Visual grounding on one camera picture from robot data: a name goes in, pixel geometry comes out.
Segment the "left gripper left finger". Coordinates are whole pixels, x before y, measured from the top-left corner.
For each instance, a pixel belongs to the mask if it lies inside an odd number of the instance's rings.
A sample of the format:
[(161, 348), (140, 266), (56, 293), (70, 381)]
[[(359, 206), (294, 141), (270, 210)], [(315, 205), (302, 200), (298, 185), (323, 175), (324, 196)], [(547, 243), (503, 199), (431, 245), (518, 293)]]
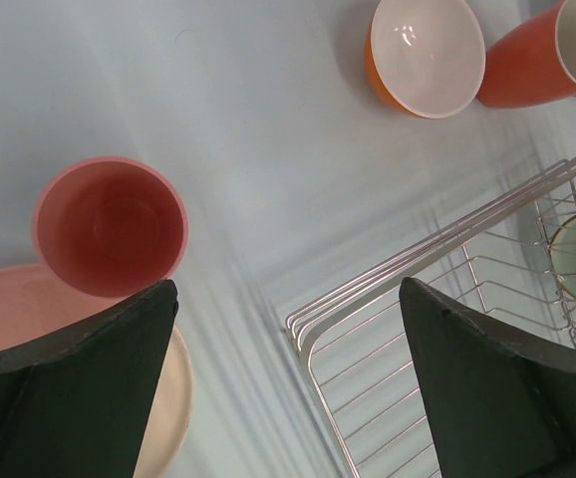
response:
[(0, 477), (131, 477), (177, 313), (162, 280), (0, 351)]

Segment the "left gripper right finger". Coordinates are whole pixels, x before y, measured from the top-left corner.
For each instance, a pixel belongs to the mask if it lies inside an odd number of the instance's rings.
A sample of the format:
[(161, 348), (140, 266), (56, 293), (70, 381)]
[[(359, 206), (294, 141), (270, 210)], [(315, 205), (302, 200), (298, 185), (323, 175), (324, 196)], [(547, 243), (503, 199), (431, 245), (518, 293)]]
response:
[(444, 477), (576, 477), (576, 350), (415, 279), (399, 298)]

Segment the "metal wire dish rack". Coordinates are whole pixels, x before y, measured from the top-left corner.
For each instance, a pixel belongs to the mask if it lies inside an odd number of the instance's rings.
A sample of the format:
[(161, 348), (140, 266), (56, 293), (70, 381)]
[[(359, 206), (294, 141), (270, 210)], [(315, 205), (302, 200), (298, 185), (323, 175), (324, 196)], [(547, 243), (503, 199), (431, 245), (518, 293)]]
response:
[(287, 317), (343, 477), (576, 477), (576, 157)]

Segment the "orange white bowl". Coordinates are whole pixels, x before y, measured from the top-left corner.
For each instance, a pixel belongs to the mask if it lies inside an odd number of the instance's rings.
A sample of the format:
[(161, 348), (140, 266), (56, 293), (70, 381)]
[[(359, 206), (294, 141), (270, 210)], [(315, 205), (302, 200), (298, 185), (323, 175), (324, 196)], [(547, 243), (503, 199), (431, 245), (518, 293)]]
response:
[(423, 119), (449, 118), (479, 91), (483, 35), (465, 1), (381, 1), (367, 33), (364, 68), (386, 106)]

